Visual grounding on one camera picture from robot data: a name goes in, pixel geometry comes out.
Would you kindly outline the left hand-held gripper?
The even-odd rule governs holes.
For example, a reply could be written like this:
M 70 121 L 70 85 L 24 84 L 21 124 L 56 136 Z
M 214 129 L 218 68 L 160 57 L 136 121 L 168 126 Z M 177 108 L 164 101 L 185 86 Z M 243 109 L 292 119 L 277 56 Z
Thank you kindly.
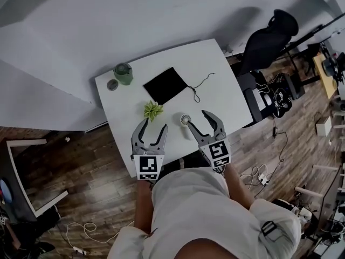
M 165 156 L 164 147 L 168 134 L 168 126 L 165 124 L 155 143 L 148 148 L 144 146 L 142 137 L 148 126 L 149 118 L 143 119 L 131 137 L 132 155 L 131 159 L 135 166 L 138 180 L 157 180 L 163 165 Z

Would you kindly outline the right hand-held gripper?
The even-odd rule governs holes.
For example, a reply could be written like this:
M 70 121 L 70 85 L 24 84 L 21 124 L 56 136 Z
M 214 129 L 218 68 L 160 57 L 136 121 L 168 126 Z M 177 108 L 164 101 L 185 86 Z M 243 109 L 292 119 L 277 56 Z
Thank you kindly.
M 229 140 L 224 133 L 224 124 L 213 113 L 206 110 L 202 110 L 202 113 L 213 129 L 213 137 L 210 134 L 202 134 L 190 121 L 187 126 L 212 169 L 225 169 L 225 166 L 231 162 L 231 151 Z

